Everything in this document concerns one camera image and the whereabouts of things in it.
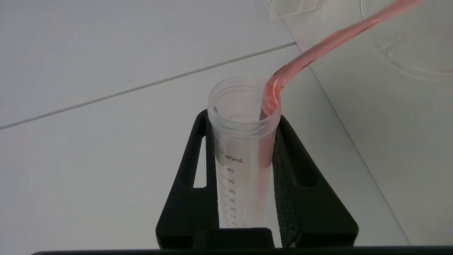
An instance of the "white wall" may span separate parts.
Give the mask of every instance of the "white wall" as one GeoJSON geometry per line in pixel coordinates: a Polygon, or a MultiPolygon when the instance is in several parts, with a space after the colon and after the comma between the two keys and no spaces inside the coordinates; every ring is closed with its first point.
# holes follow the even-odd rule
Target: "white wall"
{"type": "MultiPolygon", "coordinates": [[[[305,50],[359,21],[359,10],[358,1],[332,0],[285,22],[305,50]]],[[[410,242],[452,244],[453,83],[398,73],[367,33],[311,67],[410,242]]]]}

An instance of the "red liquid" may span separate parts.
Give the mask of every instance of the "red liquid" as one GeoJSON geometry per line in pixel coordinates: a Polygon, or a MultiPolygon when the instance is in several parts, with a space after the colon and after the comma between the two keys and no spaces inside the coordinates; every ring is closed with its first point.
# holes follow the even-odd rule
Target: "red liquid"
{"type": "Polygon", "coordinates": [[[302,53],[293,61],[280,68],[266,84],[263,96],[263,114],[261,118],[270,116],[280,103],[280,91],[300,70],[311,64],[313,61],[336,49],[338,46],[349,41],[368,28],[397,16],[423,0],[396,0],[376,14],[339,30],[326,39],[302,53]]]}
{"type": "MultiPolygon", "coordinates": [[[[277,106],[280,103],[280,91],[283,90],[286,83],[300,70],[368,28],[404,12],[421,1],[423,0],[396,0],[373,16],[333,33],[317,45],[302,53],[293,61],[284,65],[272,75],[266,84],[260,119],[270,116],[277,109],[277,106]]],[[[265,207],[267,186],[269,184],[269,174],[266,174],[267,172],[265,172],[265,169],[270,166],[272,161],[272,155],[268,155],[266,152],[271,151],[269,148],[273,145],[274,137],[264,140],[259,145],[259,161],[262,173],[258,175],[258,192],[260,194],[258,197],[258,210],[264,210],[265,207]]]]}

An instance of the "white surface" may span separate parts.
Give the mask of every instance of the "white surface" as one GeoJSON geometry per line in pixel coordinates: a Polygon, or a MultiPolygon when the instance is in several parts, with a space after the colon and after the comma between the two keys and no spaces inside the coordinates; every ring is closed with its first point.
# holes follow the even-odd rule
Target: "white surface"
{"type": "MultiPolygon", "coordinates": [[[[358,1],[285,19],[302,49],[360,20],[358,1]]],[[[404,76],[367,34],[311,65],[413,245],[453,240],[453,83],[404,76]]]]}
{"type": "Polygon", "coordinates": [[[291,42],[262,0],[3,0],[0,127],[291,42]]]}
{"type": "MultiPolygon", "coordinates": [[[[158,248],[155,226],[211,87],[269,77],[299,53],[294,45],[0,130],[0,254],[158,248]]],[[[284,115],[359,224],[356,245],[403,244],[311,70],[282,96],[284,115]]],[[[275,217],[275,205],[268,210],[275,217]]],[[[267,225],[278,242],[277,223],[267,225]]]]}

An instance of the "transparent lid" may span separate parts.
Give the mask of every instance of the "transparent lid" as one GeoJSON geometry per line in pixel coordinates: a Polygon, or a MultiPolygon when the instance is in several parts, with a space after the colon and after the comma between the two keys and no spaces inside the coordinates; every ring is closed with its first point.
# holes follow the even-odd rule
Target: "transparent lid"
{"type": "MultiPolygon", "coordinates": [[[[361,0],[369,17],[393,0],[361,0]]],[[[453,0],[426,0],[374,26],[377,56],[400,72],[420,79],[453,81],[453,0]]]]}
{"type": "Polygon", "coordinates": [[[264,0],[272,20],[321,8],[325,0],[264,0]]]}

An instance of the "gray line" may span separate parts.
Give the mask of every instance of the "gray line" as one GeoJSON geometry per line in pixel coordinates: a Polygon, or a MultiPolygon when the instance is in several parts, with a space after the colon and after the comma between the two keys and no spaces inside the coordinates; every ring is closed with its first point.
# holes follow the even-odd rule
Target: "gray line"
{"type": "Polygon", "coordinates": [[[268,53],[268,52],[271,52],[271,51],[283,49],[283,48],[286,48],[286,47],[289,47],[289,46],[293,46],[293,45],[296,45],[296,42],[284,44],[284,45],[281,45],[281,46],[278,46],[278,47],[274,47],[274,48],[271,48],[271,49],[267,49],[267,50],[263,50],[263,51],[260,51],[260,52],[252,53],[252,54],[249,54],[249,55],[245,55],[245,56],[242,56],[242,57],[239,57],[239,58],[230,59],[230,60],[227,60],[227,61],[224,61],[224,62],[220,62],[218,64],[214,64],[214,65],[210,65],[210,66],[207,66],[207,67],[204,67],[204,68],[196,69],[194,71],[190,71],[190,72],[187,72],[187,73],[176,75],[176,76],[173,76],[173,77],[170,77],[170,78],[166,78],[166,79],[162,79],[162,80],[159,80],[159,81],[155,81],[155,82],[152,82],[152,83],[149,83],[149,84],[145,84],[145,85],[142,85],[142,86],[138,86],[138,87],[135,87],[135,88],[130,88],[130,89],[127,89],[125,91],[118,92],[118,93],[115,93],[115,94],[112,94],[112,95],[109,95],[109,96],[105,96],[105,97],[98,98],[98,99],[93,99],[93,100],[90,100],[90,101],[87,101],[87,102],[84,102],[84,103],[76,104],[76,105],[73,105],[73,106],[70,106],[70,107],[66,107],[66,108],[63,108],[63,109],[60,109],[60,110],[56,110],[56,111],[49,112],[49,113],[46,113],[46,114],[38,115],[36,117],[32,117],[32,118],[28,118],[28,119],[25,119],[25,120],[21,120],[21,121],[12,123],[12,124],[4,125],[4,126],[0,127],[0,130],[5,129],[5,128],[14,127],[14,126],[17,126],[17,125],[20,125],[20,124],[24,124],[24,123],[27,123],[27,122],[30,122],[30,121],[33,121],[33,120],[45,118],[45,117],[48,117],[48,116],[51,116],[51,115],[54,115],[54,114],[62,113],[62,112],[65,112],[65,111],[69,111],[69,110],[72,110],[72,109],[75,109],[75,108],[86,106],[86,105],[89,105],[89,104],[92,104],[92,103],[96,103],[96,102],[99,102],[99,101],[102,101],[102,100],[106,100],[106,99],[109,99],[109,98],[113,98],[113,97],[116,97],[116,96],[120,96],[120,95],[129,93],[129,92],[133,92],[135,90],[139,90],[139,89],[142,89],[142,88],[147,88],[147,87],[159,84],[159,83],[164,83],[164,82],[171,81],[171,80],[174,80],[174,79],[178,79],[178,78],[181,78],[181,77],[184,77],[184,76],[188,76],[188,75],[191,75],[191,74],[195,74],[195,73],[198,73],[198,72],[209,70],[209,69],[212,69],[212,68],[215,68],[215,67],[219,67],[219,66],[222,66],[222,65],[225,65],[225,64],[229,64],[229,63],[236,62],[236,61],[243,60],[243,59],[248,59],[248,58],[255,57],[255,56],[258,56],[258,55],[261,55],[261,54],[265,54],[265,53],[268,53]]]}

